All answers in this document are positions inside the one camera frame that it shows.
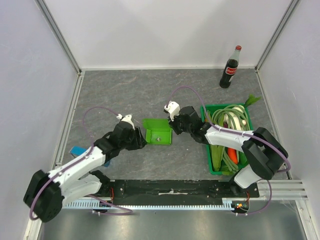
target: carrot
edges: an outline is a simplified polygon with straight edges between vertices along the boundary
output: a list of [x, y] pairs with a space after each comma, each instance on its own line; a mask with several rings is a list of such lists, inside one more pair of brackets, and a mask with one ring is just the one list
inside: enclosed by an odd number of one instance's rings
[[235, 149], [228, 147], [228, 156], [235, 164], [238, 164], [237, 152]]

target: bottle label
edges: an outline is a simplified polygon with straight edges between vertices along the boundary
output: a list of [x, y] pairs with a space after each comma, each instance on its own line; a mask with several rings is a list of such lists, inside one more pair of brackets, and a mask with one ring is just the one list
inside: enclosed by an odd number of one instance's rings
[[231, 68], [231, 67], [227, 67], [225, 70], [225, 73], [228, 75], [234, 75], [237, 71], [237, 68]]

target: dark cola liquid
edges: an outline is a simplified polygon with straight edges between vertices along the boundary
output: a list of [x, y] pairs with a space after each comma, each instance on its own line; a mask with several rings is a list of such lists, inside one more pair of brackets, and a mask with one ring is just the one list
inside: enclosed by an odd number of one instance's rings
[[227, 89], [230, 86], [231, 80], [237, 71], [238, 64], [238, 61], [235, 59], [228, 60], [219, 83], [220, 87], [222, 87], [223, 89]]

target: small green box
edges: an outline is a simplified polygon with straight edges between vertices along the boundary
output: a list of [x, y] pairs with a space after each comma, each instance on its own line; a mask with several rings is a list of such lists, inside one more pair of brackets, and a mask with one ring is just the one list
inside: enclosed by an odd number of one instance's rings
[[[233, 105], [233, 104], [242, 105], [242, 106], [245, 105], [244, 103], [229, 103], [229, 104], [205, 105], [205, 108], [206, 108], [207, 111], [209, 111], [210, 113], [213, 114], [215, 111], [217, 111], [219, 109], [224, 109], [225, 107], [227, 107], [229, 105]], [[249, 118], [250, 129], [253, 130], [254, 127], [252, 126], [252, 122], [251, 122], [251, 119], [250, 119], [249, 111], [248, 111], [248, 109], [246, 107], [244, 108], [244, 110], [245, 110], [245, 112], [246, 112], [246, 114], [248, 115], [248, 118]], [[205, 111], [204, 111], [204, 107], [203, 106], [200, 107], [200, 112], [201, 112], [201, 119], [202, 119], [202, 121], [204, 121], [205, 120]], [[209, 164], [210, 173], [213, 174], [213, 175], [222, 175], [223, 174], [222, 171], [214, 171], [214, 166], [213, 166], [212, 161], [211, 161], [211, 152], [210, 152], [209, 145], [206, 146], [206, 152], [207, 152], [207, 156], [208, 156], [208, 164]], [[221, 162], [221, 166], [223, 166], [223, 165], [226, 165], [224, 161]], [[245, 167], [245, 165], [238, 164], [238, 167], [239, 167], [239, 170], [240, 170], [240, 169], [243, 169]]]
[[146, 129], [145, 140], [148, 144], [171, 144], [172, 129], [169, 126], [168, 119], [145, 118], [142, 125]]

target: blue object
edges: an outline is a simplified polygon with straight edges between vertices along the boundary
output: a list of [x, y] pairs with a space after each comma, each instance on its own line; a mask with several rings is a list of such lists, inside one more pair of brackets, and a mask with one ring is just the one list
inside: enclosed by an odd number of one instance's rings
[[[80, 156], [81, 154], [83, 154], [85, 151], [87, 151], [87, 149], [80, 147], [80, 146], [73, 146], [71, 148], [71, 150], [69, 151], [69, 153], [73, 156]], [[104, 167], [108, 167], [110, 165], [110, 161], [106, 162], [103, 166]]]

